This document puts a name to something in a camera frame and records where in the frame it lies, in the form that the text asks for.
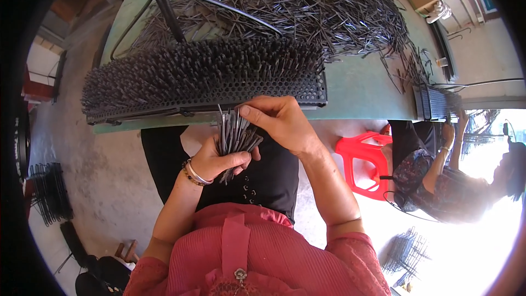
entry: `red plastic stool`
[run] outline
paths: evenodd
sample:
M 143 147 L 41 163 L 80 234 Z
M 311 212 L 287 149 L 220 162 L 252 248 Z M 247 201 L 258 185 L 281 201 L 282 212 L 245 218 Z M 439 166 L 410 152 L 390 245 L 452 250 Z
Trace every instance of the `red plastic stool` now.
M 364 141 L 368 139 L 373 139 L 381 145 L 364 143 Z M 389 171 L 387 160 L 381 148 L 389 143 L 392 143 L 391 136 L 380 135 L 372 131 L 352 138 L 344 137 L 336 143 L 336 153 L 344 158 L 345 181 L 347 181 L 352 192 L 374 200 L 385 201 L 384 193 L 389 190 L 389 181 L 380 180 L 380 176 L 388 176 Z M 352 166 L 352 159 L 354 158 L 366 160 L 375 165 L 376 169 L 371 176 L 371 179 L 375 181 L 375 185 L 367 189 L 362 189 L 356 185 Z

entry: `red blouse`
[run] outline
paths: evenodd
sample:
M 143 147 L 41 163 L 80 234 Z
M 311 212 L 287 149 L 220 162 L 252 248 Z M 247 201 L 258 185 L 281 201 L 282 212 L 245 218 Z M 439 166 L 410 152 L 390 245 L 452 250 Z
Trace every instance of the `red blouse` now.
M 236 293 L 390 295 L 367 235 L 344 234 L 321 250 L 283 214 L 236 203 L 195 213 L 194 230 L 177 240 L 170 265 L 141 258 L 124 295 Z

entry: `table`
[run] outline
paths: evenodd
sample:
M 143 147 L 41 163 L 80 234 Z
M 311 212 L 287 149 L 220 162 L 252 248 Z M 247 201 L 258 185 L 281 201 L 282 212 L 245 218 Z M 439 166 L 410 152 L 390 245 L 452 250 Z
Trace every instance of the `table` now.
M 101 63 L 109 62 L 109 54 L 123 31 L 144 5 L 146 0 L 124 0 L 115 17 L 112 29 L 102 53 Z M 437 58 L 438 52 L 432 33 L 425 20 L 411 8 L 408 0 L 399 0 L 406 11 L 402 12 L 407 24 L 411 40 L 417 48 L 425 48 L 430 52 L 430 58 Z M 115 57 L 131 46 L 144 27 L 145 14 L 130 30 L 115 51 Z M 316 110 L 306 110 L 308 119 L 417 119 L 414 95 L 411 89 L 405 94 L 399 94 L 393 85 L 378 54 L 361 56 L 343 56 L 342 62 L 325 65 L 327 76 L 328 104 Z M 435 82 L 445 82 L 444 74 L 436 63 L 431 64 L 432 79 Z M 95 134 L 116 131 L 137 130 L 187 124 L 211 123 L 215 120 L 213 113 L 198 113 L 194 117 L 182 115 L 147 118 L 133 121 L 123 121 L 119 126 L 109 124 L 95 125 Z

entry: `hand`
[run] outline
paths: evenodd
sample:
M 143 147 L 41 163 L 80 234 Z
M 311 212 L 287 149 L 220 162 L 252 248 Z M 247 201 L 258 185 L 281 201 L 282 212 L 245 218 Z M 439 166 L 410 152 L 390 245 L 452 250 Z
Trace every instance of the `hand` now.
M 292 96 L 258 96 L 244 103 L 239 115 L 267 133 L 293 155 L 316 152 L 322 143 Z
M 445 123 L 442 127 L 442 136 L 445 139 L 444 146 L 451 149 L 455 140 L 455 128 L 448 123 Z
M 219 135 L 217 134 L 209 137 L 192 158 L 192 169 L 194 169 L 194 172 L 201 178 L 212 181 L 219 174 L 233 167 L 235 167 L 233 173 L 237 175 L 248 167 L 252 159 L 255 161 L 261 159 L 258 147 L 256 147 L 251 154 L 243 151 L 219 156 L 215 144 L 215 140 L 218 137 Z
M 464 110 L 460 110 L 459 112 L 457 112 L 457 116 L 459 117 L 459 133 L 464 133 L 464 130 L 469 122 L 469 116 L 465 113 Z

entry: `patterned shirt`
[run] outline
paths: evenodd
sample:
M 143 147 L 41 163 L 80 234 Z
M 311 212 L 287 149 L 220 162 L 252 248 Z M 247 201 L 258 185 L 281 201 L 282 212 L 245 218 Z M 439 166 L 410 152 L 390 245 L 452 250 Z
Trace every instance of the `patterned shirt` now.
M 422 184 L 433 157 L 419 149 L 405 157 L 394 170 L 393 180 L 398 191 L 406 194 L 404 211 L 420 208 L 440 222 L 472 223 L 480 220 L 491 208 L 489 185 L 484 179 L 472 178 L 460 170 L 444 167 L 434 186 L 434 194 Z

